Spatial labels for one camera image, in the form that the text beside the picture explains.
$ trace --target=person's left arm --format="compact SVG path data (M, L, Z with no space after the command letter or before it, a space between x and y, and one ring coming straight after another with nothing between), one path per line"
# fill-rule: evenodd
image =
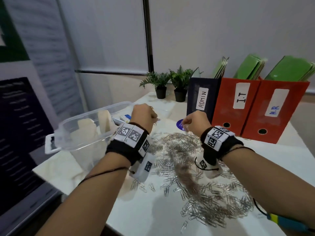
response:
M156 113L147 104L135 105L131 122L152 131ZM118 167L130 167L124 156L109 152L88 174L94 175ZM106 224L127 170L117 170L90 178L76 187L47 220L37 236L99 236Z

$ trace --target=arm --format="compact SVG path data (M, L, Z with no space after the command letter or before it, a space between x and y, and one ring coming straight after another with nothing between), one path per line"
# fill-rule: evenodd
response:
M182 124L198 137L211 127L201 111L189 114ZM268 213L315 228L315 187L249 149L234 150L222 160Z
M147 104L135 105L131 122L149 133L156 122L156 113ZM89 175L118 167L130 167L124 156L109 152ZM74 189L47 220L37 236L99 236L125 180L127 170L118 170L90 178Z

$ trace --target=potted plant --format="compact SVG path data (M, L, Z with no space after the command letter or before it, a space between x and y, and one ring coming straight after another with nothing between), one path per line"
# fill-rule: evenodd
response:
M157 72L147 73L146 79L142 80L139 87L145 88L146 84L153 84L158 99L164 99L166 95L166 84L170 79L170 75L167 73L158 74Z
M183 70L182 66L175 72L170 71L171 81L175 87L175 99L176 102L184 102L187 94L187 87L189 84L189 78L193 74L192 69Z

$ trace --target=yellow stripe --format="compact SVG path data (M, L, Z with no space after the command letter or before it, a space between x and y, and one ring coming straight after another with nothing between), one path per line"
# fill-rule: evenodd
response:
M278 224L278 215L270 214L270 220Z

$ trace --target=pile of paper clips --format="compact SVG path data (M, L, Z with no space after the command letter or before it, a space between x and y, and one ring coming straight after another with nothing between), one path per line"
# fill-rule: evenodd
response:
M180 192L182 200L187 201L180 212L183 217L213 227L226 227L225 218L247 216L254 203L223 162L220 162L223 173L219 177L211 180L203 177L203 171L194 167L195 157L202 151L199 138L190 133L173 133L155 139L150 147L150 152L157 155L152 174L166 177L160 187L164 196L168 196L174 185L173 192Z

